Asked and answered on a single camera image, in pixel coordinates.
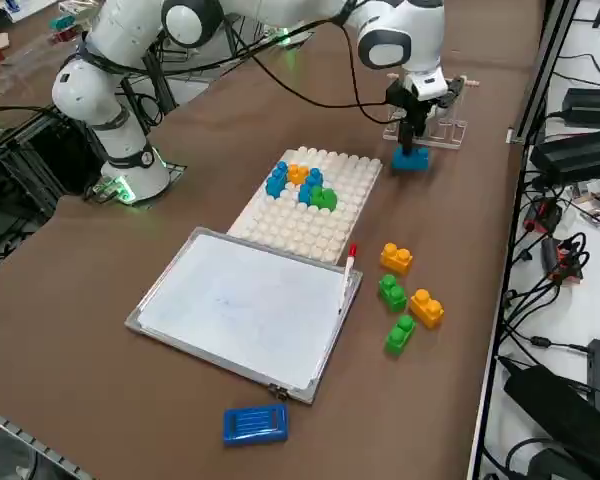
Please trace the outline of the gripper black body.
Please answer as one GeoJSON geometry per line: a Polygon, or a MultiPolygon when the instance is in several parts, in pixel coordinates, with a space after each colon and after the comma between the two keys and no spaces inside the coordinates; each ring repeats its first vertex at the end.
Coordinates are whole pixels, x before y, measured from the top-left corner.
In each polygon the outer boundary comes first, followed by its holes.
{"type": "Polygon", "coordinates": [[[406,88],[399,79],[394,79],[386,89],[385,100],[387,104],[396,108],[395,112],[402,112],[398,124],[406,118],[414,128],[414,121],[422,116],[429,116],[433,100],[419,100],[417,96],[406,88]]]}

